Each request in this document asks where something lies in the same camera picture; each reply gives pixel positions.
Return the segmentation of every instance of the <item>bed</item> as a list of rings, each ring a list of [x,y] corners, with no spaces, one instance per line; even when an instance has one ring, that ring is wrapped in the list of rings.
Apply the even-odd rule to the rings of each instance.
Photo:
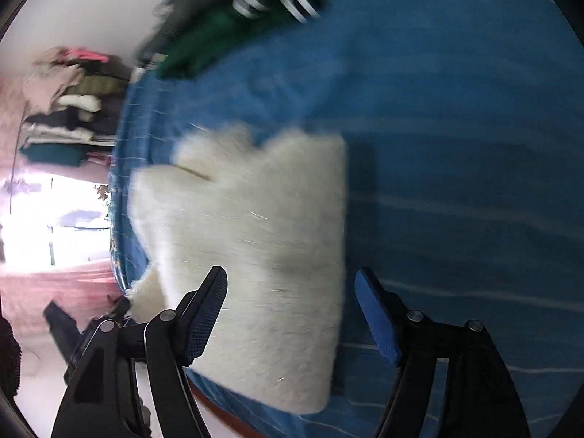
[[[534,438],[584,381],[584,48],[551,0],[327,0],[322,18],[229,54],[195,80],[147,73],[127,95],[110,188],[120,286],[147,266],[127,212],[132,171],[192,130],[243,121],[348,146],[346,305],[328,406],[290,415],[189,372],[266,438],[372,435],[394,369],[352,290],[371,267],[434,320],[482,320]],[[437,366],[421,436],[437,430]]]

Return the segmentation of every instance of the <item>white towel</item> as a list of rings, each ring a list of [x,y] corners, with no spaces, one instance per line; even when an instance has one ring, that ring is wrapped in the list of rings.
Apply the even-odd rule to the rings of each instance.
[[[132,314],[176,307],[223,266],[227,298],[192,368],[279,410],[322,410],[344,292],[342,138],[294,131],[255,149],[238,127],[187,137],[174,160],[131,182],[132,226],[152,261]]]

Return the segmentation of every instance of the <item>wrinkled fabric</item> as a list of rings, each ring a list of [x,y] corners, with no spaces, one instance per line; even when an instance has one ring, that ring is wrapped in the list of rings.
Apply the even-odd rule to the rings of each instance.
[[[22,84],[24,97],[30,104],[30,113],[50,113],[53,104],[66,88],[80,83],[83,75],[83,69],[77,65],[50,68],[38,66]]]
[[[152,319],[160,299],[175,308],[223,266],[227,296],[193,369],[279,410],[319,412],[343,309],[343,139],[291,130],[256,149],[236,125],[185,137],[174,160],[132,176],[131,223],[160,282],[130,293],[132,317]]]
[[[72,48],[63,54],[65,61],[100,61],[109,62],[109,57],[100,52],[88,51],[85,48]]]
[[[158,66],[160,78],[191,78],[245,41],[281,24],[296,21],[279,0],[261,0],[267,9],[247,18],[231,1],[205,12],[188,31],[171,44]]]
[[[95,135],[115,135],[118,121],[124,105],[124,95],[112,94],[100,97],[101,110],[97,113],[84,112],[75,107],[52,112],[49,115],[36,114],[29,116],[27,122],[46,125],[48,127],[65,127],[69,130],[84,128]]]
[[[31,163],[52,163],[63,166],[80,166],[87,158],[90,145],[65,145],[61,143],[39,143],[22,147],[20,152]]]
[[[68,95],[104,96],[115,93],[124,93],[128,84],[115,77],[86,76],[75,86],[66,90]]]
[[[30,135],[50,135],[53,137],[65,137],[73,140],[89,141],[93,138],[93,133],[84,128],[67,130],[65,127],[48,127],[43,124],[25,124],[26,133]]]

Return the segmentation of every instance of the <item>folded clothes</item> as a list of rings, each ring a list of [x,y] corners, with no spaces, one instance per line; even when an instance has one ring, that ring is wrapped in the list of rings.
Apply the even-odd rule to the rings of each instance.
[[[60,47],[46,49],[34,57],[34,64],[62,64],[64,66],[77,64],[85,70],[85,74],[88,76],[110,76],[120,80],[130,80],[131,69],[126,67],[122,60],[116,56],[89,51],[90,55],[97,55],[97,59],[70,59],[69,56],[74,55],[74,53],[69,54],[70,51],[75,51],[75,49]]]
[[[85,112],[77,107],[68,106],[65,110],[57,110],[48,115],[31,115],[26,121],[48,127],[65,127],[69,130],[81,127],[92,131],[95,135],[115,135],[124,106],[124,95],[103,96],[100,98],[100,102],[101,110],[97,113]]]
[[[60,138],[71,138],[73,140],[90,141],[93,138],[93,132],[85,128],[75,128],[68,130],[65,127],[49,127],[40,123],[25,124],[24,129],[30,135],[49,135]]]
[[[24,146],[20,149],[30,163],[51,163],[61,166],[81,166],[92,150],[89,145],[64,145],[42,143]]]
[[[65,89],[80,83],[83,75],[83,69],[77,65],[38,66],[22,85],[24,97],[30,105],[30,113],[50,113]]]
[[[116,93],[125,93],[127,83],[119,78],[109,76],[85,76],[79,84],[69,87],[68,95],[104,96]]]
[[[31,135],[27,137],[26,145],[45,145],[47,143],[58,143],[60,145],[89,145],[89,146],[115,146],[116,137],[106,137],[104,139],[80,140],[57,135]]]
[[[85,110],[86,112],[99,112],[101,110],[101,101],[93,95],[66,95],[57,100],[62,106],[72,106]]]

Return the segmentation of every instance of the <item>green garment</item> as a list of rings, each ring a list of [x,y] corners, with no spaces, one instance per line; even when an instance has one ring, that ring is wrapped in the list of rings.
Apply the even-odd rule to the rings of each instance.
[[[95,151],[95,147],[64,143],[34,143],[20,149],[31,163],[51,163],[62,166],[81,166],[90,151]]]
[[[109,76],[85,76],[77,86],[68,87],[66,95],[105,96],[114,93],[124,93],[127,83]]]
[[[232,3],[210,9],[178,40],[170,45],[159,64],[160,78],[191,78],[245,41],[270,29],[296,21],[279,0],[261,0],[269,11],[257,19],[238,13]]]

